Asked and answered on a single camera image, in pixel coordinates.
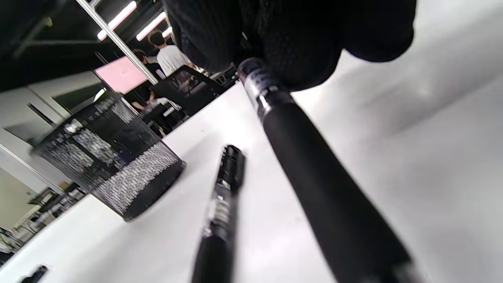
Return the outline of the person's right hand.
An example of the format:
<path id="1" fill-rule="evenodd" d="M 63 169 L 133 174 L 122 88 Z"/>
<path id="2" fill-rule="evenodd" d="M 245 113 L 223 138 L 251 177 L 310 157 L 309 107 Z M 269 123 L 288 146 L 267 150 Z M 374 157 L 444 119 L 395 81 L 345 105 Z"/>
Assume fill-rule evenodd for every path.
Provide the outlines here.
<path id="1" fill-rule="evenodd" d="M 291 91 L 324 83 L 346 50 L 389 62 L 413 43 L 415 0 L 164 0 L 176 46 L 220 72 L 257 56 Z"/>

